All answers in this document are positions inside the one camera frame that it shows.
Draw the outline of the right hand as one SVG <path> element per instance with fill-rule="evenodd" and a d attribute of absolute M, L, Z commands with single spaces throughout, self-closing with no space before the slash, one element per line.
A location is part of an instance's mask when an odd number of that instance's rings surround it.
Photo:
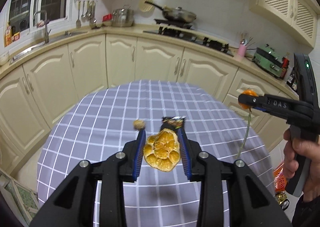
<path fill-rule="evenodd" d="M 319 197 L 319 144 L 299 138 L 292 138 L 290 130 L 284 132 L 283 139 L 287 141 L 284 148 L 283 175 L 293 178 L 298 170 L 295 155 L 301 155 L 311 160 L 308 179 L 303 188 L 303 202 L 311 202 Z"/>

